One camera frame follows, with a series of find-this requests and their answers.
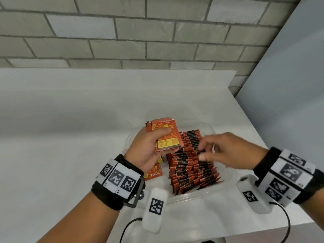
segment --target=white table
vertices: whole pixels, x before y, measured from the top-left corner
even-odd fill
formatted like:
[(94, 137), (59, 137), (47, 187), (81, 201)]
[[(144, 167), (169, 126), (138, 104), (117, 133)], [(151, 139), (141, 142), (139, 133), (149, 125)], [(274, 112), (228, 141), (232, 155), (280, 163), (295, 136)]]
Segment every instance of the white table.
[[(0, 70), (0, 241), (35, 242), (90, 190), (105, 160), (124, 148), (133, 128), (171, 116), (206, 122), (265, 146), (227, 86), (232, 71)], [(129, 226), (123, 242), (190, 242), (287, 225), (274, 208), (255, 214), (235, 182), (225, 191), (166, 208), (161, 231)], [(297, 205), (292, 225), (312, 222)], [(143, 215), (124, 207), (108, 242)]]

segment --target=white controller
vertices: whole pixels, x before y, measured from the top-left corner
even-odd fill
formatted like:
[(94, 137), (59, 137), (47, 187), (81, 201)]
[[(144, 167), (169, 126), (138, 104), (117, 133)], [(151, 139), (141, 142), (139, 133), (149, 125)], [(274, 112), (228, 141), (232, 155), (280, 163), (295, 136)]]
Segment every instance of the white controller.
[(269, 214), (273, 209), (269, 202), (273, 202), (273, 199), (254, 185), (256, 180), (254, 175), (245, 175), (238, 180), (236, 186), (255, 213)]
[(145, 230), (154, 234), (160, 231), (167, 199), (168, 191), (160, 188), (153, 188), (151, 190), (142, 220), (142, 225)]

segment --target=black cable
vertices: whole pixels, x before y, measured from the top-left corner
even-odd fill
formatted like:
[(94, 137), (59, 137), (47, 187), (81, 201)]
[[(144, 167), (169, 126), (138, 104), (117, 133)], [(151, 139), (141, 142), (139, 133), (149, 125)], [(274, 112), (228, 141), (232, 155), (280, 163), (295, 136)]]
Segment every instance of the black cable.
[(125, 230), (127, 229), (127, 227), (128, 227), (131, 223), (133, 223), (133, 222), (135, 222), (135, 221), (142, 221), (142, 220), (143, 220), (142, 217), (138, 217), (138, 218), (135, 218), (134, 220), (130, 221), (130, 222), (126, 225), (126, 227), (124, 228), (124, 231), (123, 231), (123, 233), (121, 234), (122, 236), (121, 236), (121, 238), (120, 238), (119, 243), (121, 243), (121, 240), (123, 239), (123, 236), (124, 236), (124, 233), (125, 233)]
[(288, 236), (289, 236), (290, 228), (291, 228), (289, 216), (288, 216), (286, 210), (280, 204), (277, 204), (275, 202), (269, 202), (269, 204), (271, 204), (271, 205), (277, 205), (277, 206), (281, 207), (281, 209), (284, 211), (284, 213), (286, 214), (286, 217), (288, 219), (288, 230), (287, 230), (287, 233), (286, 233), (284, 239), (280, 242), (280, 243), (284, 243), (287, 240)]

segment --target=hand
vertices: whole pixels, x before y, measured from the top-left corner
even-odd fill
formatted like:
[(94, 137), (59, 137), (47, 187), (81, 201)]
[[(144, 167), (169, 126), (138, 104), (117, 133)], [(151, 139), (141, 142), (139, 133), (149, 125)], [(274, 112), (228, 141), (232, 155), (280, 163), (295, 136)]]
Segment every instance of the hand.
[(147, 132), (146, 127), (142, 128), (135, 136), (124, 158), (140, 168), (144, 173), (148, 172), (160, 156), (167, 153), (174, 153), (179, 150), (173, 149), (168, 152), (154, 152), (156, 140), (170, 134), (171, 131), (171, 128), (159, 128), (152, 132)]
[(218, 161), (227, 167), (253, 170), (267, 154), (268, 149), (248, 142), (232, 133), (204, 136), (198, 145), (202, 161)]

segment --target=clear plastic container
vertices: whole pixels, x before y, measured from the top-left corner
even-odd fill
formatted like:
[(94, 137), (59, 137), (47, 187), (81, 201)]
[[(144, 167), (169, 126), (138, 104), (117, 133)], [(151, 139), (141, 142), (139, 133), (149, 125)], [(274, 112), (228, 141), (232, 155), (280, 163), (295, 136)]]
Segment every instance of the clear plastic container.
[[(178, 127), (178, 130), (182, 131), (182, 132), (199, 129), (200, 134), (202, 136), (215, 134), (213, 127), (211, 127), (210, 125), (203, 123), (203, 122), (190, 123), (187, 125), (177, 125), (177, 127)], [(137, 133), (138, 133), (138, 131), (130, 134), (127, 137), (126, 142), (125, 142), (125, 149), (128, 149), (130, 147), (130, 145), (133, 142)], [(211, 185), (207, 188), (203, 188), (200, 190), (195, 190), (195, 188), (194, 188), (190, 192), (185, 193), (185, 194), (174, 195), (172, 193), (171, 179), (168, 178), (168, 175), (169, 175), (168, 163), (163, 162), (160, 165), (162, 167), (164, 175), (146, 181), (145, 182), (145, 184), (146, 184), (145, 190), (151, 191), (152, 188), (158, 187), (158, 188), (162, 188), (162, 189), (169, 191), (170, 195), (169, 195), (167, 204), (175, 204), (175, 203), (179, 203), (179, 202), (184, 202), (187, 200), (192, 200), (192, 199), (204, 196), (206, 194), (216, 193), (218, 191), (224, 190), (229, 184), (233, 183), (233, 180), (234, 180), (234, 170), (233, 169), (226, 168), (223, 164), (214, 162), (214, 167), (217, 167), (217, 172), (219, 172), (219, 174), (221, 176), (220, 180), (224, 180), (223, 182), (221, 182), (219, 184)]]

